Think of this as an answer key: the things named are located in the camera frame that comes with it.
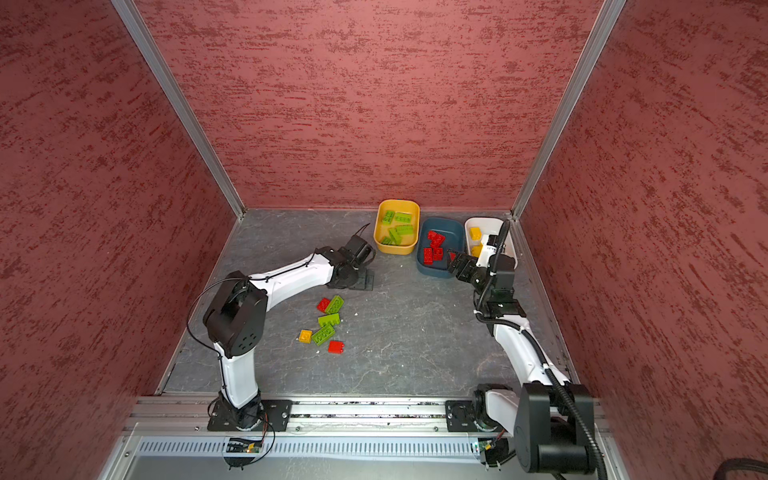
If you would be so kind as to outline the small orange lego brick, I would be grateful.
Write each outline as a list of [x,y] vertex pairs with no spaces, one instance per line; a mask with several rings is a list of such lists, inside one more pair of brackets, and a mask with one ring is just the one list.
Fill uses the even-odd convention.
[[303,344],[309,344],[312,342],[313,331],[302,330],[299,334],[298,341]]

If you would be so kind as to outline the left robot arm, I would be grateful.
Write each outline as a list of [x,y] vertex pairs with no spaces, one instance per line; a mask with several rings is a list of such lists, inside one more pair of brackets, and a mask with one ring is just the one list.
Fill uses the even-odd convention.
[[221,387],[213,402],[208,429],[253,431],[268,426],[256,379],[254,350],[260,342],[267,313],[281,302],[314,287],[370,290],[375,258],[370,244],[353,236],[346,245],[317,248],[304,259],[281,268],[246,275],[229,273],[203,313],[210,343],[219,362]]

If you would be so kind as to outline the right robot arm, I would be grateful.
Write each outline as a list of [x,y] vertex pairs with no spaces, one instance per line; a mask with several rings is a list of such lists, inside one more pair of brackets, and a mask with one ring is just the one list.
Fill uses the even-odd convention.
[[596,474],[608,477],[597,442],[594,399],[588,389],[563,374],[536,339],[520,302],[514,297],[513,258],[496,253],[481,267],[468,254],[453,254],[448,271],[472,285],[473,313],[502,347],[519,380],[518,392],[480,386],[475,410],[484,423],[511,435],[508,456],[528,473]]

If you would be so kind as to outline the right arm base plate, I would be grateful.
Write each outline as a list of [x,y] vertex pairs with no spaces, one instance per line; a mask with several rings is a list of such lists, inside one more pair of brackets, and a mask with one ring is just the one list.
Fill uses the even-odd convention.
[[499,433],[505,429],[487,412],[484,401],[447,400],[445,402],[447,430],[451,433]]

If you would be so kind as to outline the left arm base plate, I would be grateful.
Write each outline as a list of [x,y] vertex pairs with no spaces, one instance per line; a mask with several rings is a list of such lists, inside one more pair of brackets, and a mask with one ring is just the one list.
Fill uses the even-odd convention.
[[290,419],[291,400],[254,399],[242,408],[233,407],[223,397],[209,409],[207,430],[211,432],[284,432]]

